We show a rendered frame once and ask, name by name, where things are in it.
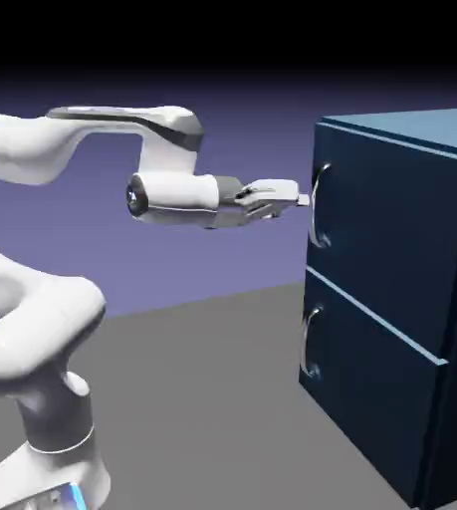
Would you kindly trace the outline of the dark blue cabinet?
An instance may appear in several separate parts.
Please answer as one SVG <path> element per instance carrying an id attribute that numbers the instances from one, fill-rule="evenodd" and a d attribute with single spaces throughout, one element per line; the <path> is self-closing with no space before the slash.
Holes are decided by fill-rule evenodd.
<path id="1" fill-rule="evenodd" d="M 299 381 L 412 508 L 457 501 L 457 109 L 315 127 Z"/>

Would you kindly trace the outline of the dark blue cabinet door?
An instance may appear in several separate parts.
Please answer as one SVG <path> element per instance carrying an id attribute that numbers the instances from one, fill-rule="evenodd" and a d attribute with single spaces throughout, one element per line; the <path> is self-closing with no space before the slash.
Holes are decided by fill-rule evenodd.
<path id="1" fill-rule="evenodd" d="M 308 264 L 438 359 L 457 306 L 457 148 L 328 122 L 315 130 Z"/>
<path id="2" fill-rule="evenodd" d="M 303 317 L 314 306 L 323 311 L 310 328 L 308 358 L 321 376 L 300 371 L 301 384 L 400 497 L 419 505 L 446 361 L 309 270 Z"/>

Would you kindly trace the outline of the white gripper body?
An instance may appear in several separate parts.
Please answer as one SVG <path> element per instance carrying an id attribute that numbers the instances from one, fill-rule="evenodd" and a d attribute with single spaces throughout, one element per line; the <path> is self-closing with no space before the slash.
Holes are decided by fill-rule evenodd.
<path id="1" fill-rule="evenodd" d="M 291 179 L 258 179 L 234 196 L 244 220 L 273 219 L 290 206 L 301 204 L 299 184 Z"/>

